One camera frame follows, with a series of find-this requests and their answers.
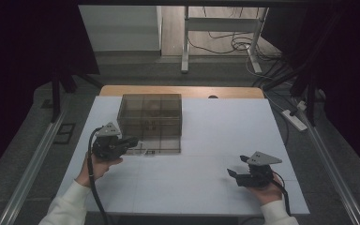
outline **white table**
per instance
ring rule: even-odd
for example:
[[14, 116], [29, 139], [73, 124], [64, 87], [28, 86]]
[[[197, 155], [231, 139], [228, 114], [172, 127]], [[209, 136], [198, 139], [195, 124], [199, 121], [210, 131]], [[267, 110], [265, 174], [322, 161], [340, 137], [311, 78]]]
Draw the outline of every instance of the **white table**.
[[[61, 195], [82, 166], [91, 132], [116, 124], [121, 97], [96, 97], [58, 191]], [[108, 213], [118, 215], [235, 216], [259, 215], [260, 206], [227, 173], [248, 170], [239, 156], [260, 151], [282, 163], [272, 165], [286, 182], [293, 215], [309, 214], [292, 164], [266, 99], [183, 97], [182, 152], [171, 156], [123, 156], [97, 180]], [[98, 211], [90, 196], [87, 209]]]

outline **gray floor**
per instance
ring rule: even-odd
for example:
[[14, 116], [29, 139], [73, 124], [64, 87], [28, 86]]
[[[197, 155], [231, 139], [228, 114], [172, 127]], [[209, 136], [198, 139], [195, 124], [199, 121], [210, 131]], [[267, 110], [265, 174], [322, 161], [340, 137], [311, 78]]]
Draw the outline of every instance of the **gray floor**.
[[[237, 57], [191, 57], [187, 75], [180, 72], [179, 57], [148, 54], [117, 57], [97, 54], [97, 60], [102, 75], [93, 75], [93, 77], [105, 84], [251, 86], [256, 79], [246, 70], [245, 58]], [[263, 71], [269, 69], [271, 64], [262, 62]], [[15, 224], [38, 224], [46, 214], [66, 172], [94, 97], [99, 93], [92, 84], [76, 76], [74, 79], [79, 87], [76, 93], [70, 94], [69, 111], [63, 121], [64, 124], [75, 124], [73, 135], [68, 144], [53, 144], [50, 148]], [[276, 104], [286, 109], [292, 107], [283, 98], [289, 98], [288, 88], [286, 84], [276, 88], [282, 97], [268, 93]], [[46, 105], [46, 100], [52, 98], [51, 91], [49, 83], [36, 90], [32, 109], [0, 160], [0, 217], [50, 123], [52, 109], [42, 106]], [[286, 148], [311, 213], [297, 217], [299, 223], [352, 224], [308, 133], [300, 133], [289, 125], [289, 134], [287, 134], [286, 122], [275, 111], [273, 114], [283, 139], [286, 140], [289, 135]], [[360, 159], [325, 118], [323, 103], [317, 103], [315, 116], [317, 128], [360, 205]], [[56, 136], [57, 141], [62, 139], [63, 137]], [[238, 224], [238, 220], [233, 217], [121, 217], [119, 222], [120, 224]], [[88, 214], [86, 224], [102, 224], [100, 215]], [[244, 224], [263, 224], [263, 221], [254, 218]]]

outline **wall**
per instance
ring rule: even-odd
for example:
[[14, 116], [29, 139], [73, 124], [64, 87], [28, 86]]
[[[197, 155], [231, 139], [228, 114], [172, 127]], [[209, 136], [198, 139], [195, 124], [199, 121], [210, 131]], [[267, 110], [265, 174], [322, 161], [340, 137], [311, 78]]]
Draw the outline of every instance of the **wall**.
[[160, 51], [161, 7], [79, 8], [95, 52]]

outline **power strip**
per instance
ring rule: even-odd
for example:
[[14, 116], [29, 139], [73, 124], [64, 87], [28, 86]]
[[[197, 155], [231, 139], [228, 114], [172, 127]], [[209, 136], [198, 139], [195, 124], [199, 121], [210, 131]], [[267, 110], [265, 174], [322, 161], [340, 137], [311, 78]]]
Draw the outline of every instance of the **power strip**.
[[285, 115], [285, 117], [299, 130], [299, 131], [305, 131], [307, 129], [306, 125], [303, 124], [303, 122], [301, 122], [299, 120], [299, 118], [297, 118], [295, 115], [291, 116], [291, 112], [289, 110], [286, 110], [284, 112], [282, 112], [283, 115]]

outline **transparent acrylic box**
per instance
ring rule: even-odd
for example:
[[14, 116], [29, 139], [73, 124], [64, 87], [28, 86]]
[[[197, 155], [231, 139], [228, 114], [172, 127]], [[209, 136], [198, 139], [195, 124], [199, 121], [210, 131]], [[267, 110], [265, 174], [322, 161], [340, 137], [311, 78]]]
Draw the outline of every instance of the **transparent acrylic box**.
[[136, 148], [127, 150], [128, 155], [181, 152], [181, 95], [123, 95], [117, 122], [123, 138], [140, 140]]

